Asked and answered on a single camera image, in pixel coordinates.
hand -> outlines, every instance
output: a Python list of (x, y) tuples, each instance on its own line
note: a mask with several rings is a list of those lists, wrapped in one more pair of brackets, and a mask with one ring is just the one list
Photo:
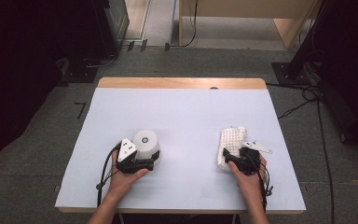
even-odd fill
[(109, 190), (107, 191), (106, 196), (103, 198), (101, 205), (97, 208), (97, 211), (92, 215), (91, 219), (89, 220), (89, 224), (112, 223), (113, 216), (115, 215), (118, 203), (127, 194), (132, 184), (135, 183), (136, 180), (142, 178), (148, 172), (147, 169), (142, 169), (133, 175), (124, 175), (120, 171), (117, 171), (116, 157), (117, 151), (114, 151), (112, 154), (111, 171), (111, 173), (114, 175), (110, 177)]
[[(112, 171), (114, 174), (117, 171), (116, 168), (116, 157), (117, 151), (112, 154)], [(144, 175), (148, 173), (147, 169), (142, 169), (136, 172), (133, 175), (125, 175), (121, 172), (117, 172), (115, 175), (110, 177), (110, 186), (107, 194), (115, 196), (115, 199), (121, 201), (121, 199), (127, 194), (132, 184), (135, 183), (136, 180), (142, 178)]]
[[(265, 167), (267, 161), (260, 154), (260, 162), (264, 166), (260, 166), (260, 175), (264, 181)], [(263, 209), (263, 197), (260, 189), (260, 179), (257, 174), (244, 175), (235, 165), (233, 161), (228, 162), (231, 172), (237, 177), (238, 187), (240, 188), (243, 199), (245, 200), (246, 208), (251, 219), (251, 223), (269, 223)]]
[[(264, 166), (267, 166), (267, 161), (261, 154), (260, 162)], [(235, 177), (237, 177), (238, 187), (240, 188), (241, 194), (245, 201), (250, 200), (251, 197), (254, 196), (259, 196), (261, 198), (260, 180), (257, 174), (244, 175), (232, 161), (228, 163), (228, 166)], [(260, 175), (263, 181), (266, 172), (264, 166), (260, 165)]]

gray floor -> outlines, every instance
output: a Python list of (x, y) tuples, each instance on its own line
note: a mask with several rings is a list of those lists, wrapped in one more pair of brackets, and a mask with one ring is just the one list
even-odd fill
[[(267, 33), (277, 38), (271, 28)], [(140, 47), (123, 50), (100, 68), (92, 84), (57, 87), (25, 133), (0, 152), (1, 223), (85, 223), (90, 214), (63, 214), (54, 208), (92, 94), (101, 77), (261, 77), (276, 83), (271, 62), (290, 62), (296, 51)], [(304, 102), (301, 91), (268, 87), (277, 115)], [(86, 109), (78, 119), (81, 105)], [(334, 186), (336, 223), (358, 223), (358, 145), (342, 145), (328, 106), (321, 103), (327, 156)], [(268, 216), (271, 223), (331, 223), (330, 189), (316, 104), (280, 119), (307, 211)], [(241, 216), (242, 223), (249, 223)]]

black stand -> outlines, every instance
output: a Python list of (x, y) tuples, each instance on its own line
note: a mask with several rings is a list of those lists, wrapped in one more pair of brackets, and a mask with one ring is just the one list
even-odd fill
[[(318, 16), (319, 21), (324, 20), (324, 15)], [(316, 44), (316, 40), (312, 40), (313, 32), (318, 24), (312, 26), (310, 33), (306, 36), (304, 42), (298, 49), (295, 57), (290, 63), (272, 63), (275, 76), (281, 85), (310, 85), (310, 78), (305, 74), (303, 65), (306, 61), (315, 57), (312, 53), (314, 51), (313, 45)]]
[(304, 85), (310, 86), (310, 78), (303, 70), (297, 76), (290, 75), (287, 68), (290, 63), (271, 63), (278, 83), (281, 85)]
[(62, 76), (62, 83), (92, 83), (97, 75), (97, 67), (77, 67), (69, 65)]

